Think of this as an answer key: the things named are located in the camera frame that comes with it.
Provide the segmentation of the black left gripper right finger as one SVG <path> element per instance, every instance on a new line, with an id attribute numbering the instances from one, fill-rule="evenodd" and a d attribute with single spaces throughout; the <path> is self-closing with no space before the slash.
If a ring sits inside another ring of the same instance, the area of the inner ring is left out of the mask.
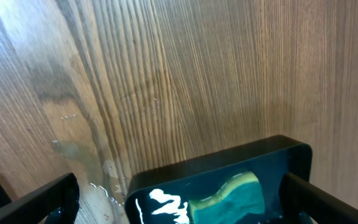
<path id="1" fill-rule="evenodd" d="M 279 190 L 287 223 L 355 223 L 358 209 L 329 195 L 292 173 L 283 176 Z"/>

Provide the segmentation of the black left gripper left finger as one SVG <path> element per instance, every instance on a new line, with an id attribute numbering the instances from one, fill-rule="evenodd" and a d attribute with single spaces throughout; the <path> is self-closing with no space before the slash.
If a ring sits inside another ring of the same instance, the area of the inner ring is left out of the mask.
<path id="1" fill-rule="evenodd" d="M 15 201 L 0 184 L 0 224 L 74 224 L 80 190 L 74 174 L 67 173 Z"/>

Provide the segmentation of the green and yellow sponge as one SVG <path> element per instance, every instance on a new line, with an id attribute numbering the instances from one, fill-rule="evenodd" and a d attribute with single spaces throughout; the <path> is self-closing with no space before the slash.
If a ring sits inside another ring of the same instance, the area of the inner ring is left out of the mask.
<path id="1" fill-rule="evenodd" d="M 195 224 L 237 223 L 249 214 L 263 215 L 265 200 L 256 175 L 243 172 L 228 179 L 209 197 L 190 200 L 188 208 Z"/>

